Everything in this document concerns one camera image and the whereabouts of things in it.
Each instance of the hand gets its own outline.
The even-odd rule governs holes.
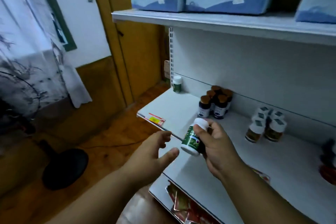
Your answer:
[[[170,135],[170,131],[152,134],[121,168],[137,189],[154,182],[179,155],[179,149],[172,148],[159,158],[159,149],[166,147],[166,142],[170,141]]]
[[[222,126],[213,120],[206,120],[212,128],[212,134],[198,125],[194,125],[194,132],[205,145],[203,156],[210,172],[224,183],[225,177],[243,161]]]

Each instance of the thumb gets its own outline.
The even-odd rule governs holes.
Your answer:
[[[206,147],[209,147],[209,144],[211,144],[214,138],[207,131],[205,131],[203,128],[201,128],[197,124],[194,125],[194,132],[196,136],[198,136],[200,140],[204,143],[204,145]]]
[[[167,166],[170,165],[171,162],[175,160],[175,158],[177,158],[179,153],[180,151],[178,148],[172,148],[170,151],[168,151],[166,154],[158,159],[162,172],[166,169]]]

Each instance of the person's left hand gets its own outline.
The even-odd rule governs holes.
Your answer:
[[[166,142],[170,141],[170,135],[170,131],[152,134],[122,167],[123,173],[137,189],[154,182],[179,155],[179,149],[172,148],[159,158],[159,149],[166,147]]]

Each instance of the green window frame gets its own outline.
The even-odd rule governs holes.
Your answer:
[[[50,8],[53,11],[54,16],[57,19],[57,22],[59,23],[59,26],[61,27],[61,30],[66,38],[67,44],[64,44],[63,47],[64,49],[68,51],[72,51],[77,49],[77,46],[75,44],[75,41],[70,33],[70,30],[64,20],[62,11],[60,9],[60,6],[57,3],[57,0],[47,0]]]

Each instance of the round black base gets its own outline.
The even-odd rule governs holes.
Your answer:
[[[66,150],[54,158],[43,171],[42,181],[50,190],[64,189],[84,173],[89,156],[81,149]]]

